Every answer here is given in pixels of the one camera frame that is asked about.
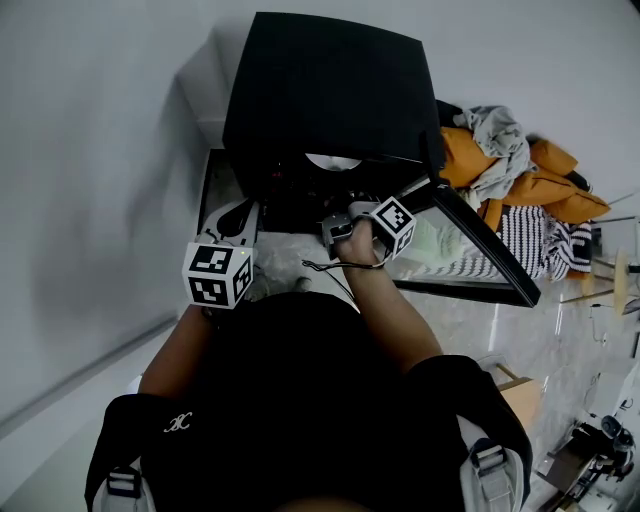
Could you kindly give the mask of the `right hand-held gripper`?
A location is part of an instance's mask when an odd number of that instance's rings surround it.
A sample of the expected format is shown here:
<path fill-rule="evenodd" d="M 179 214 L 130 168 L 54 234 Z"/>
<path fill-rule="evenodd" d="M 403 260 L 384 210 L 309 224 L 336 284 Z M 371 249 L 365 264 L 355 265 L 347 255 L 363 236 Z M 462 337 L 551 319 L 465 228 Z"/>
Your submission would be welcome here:
<path fill-rule="evenodd" d="M 384 261 L 397 258 L 412 241 L 416 219 L 396 198 L 382 203 L 356 200 L 345 212 L 333 213 L 322 221 L 322 240 L 331 259 L 337 257 L 336 244 L 349 239 L 362 219 L 371 221 L 374 238 L 385 248 Z"/>

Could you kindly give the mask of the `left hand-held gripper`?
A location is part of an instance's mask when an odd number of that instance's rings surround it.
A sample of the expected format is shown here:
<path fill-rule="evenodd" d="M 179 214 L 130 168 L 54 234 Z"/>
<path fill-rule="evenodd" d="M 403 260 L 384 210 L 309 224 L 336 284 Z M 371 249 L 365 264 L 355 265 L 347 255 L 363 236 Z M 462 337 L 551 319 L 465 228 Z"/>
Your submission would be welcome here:
<path fill-rule="evenodd" d="M 259 203 L 245 199 L 229 202 L 206 218 L 199 243 L 187 245 L 182 267 L 191 304 L 237 306 L 254 280 L 254 250 L 246 247 L 252 247 L 257 239 L 259 214 Z M 218 230 L 221 217 L 222 235 Z M 221 237 L 233 246 L 217 244 Z"/>

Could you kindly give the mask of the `person's right hand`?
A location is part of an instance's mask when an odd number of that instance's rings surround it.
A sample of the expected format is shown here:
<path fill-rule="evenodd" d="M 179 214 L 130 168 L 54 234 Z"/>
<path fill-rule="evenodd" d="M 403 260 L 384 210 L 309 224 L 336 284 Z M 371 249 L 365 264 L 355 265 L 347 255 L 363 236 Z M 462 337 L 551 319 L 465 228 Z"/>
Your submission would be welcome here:
<path fill-rule="evenodd" d="M 367 218 L 360 219 L 351 236 L 336 243 L 335 252 L 342 263 L 378 265 L 380 260 L 374 252 L 371 221 Z"/>

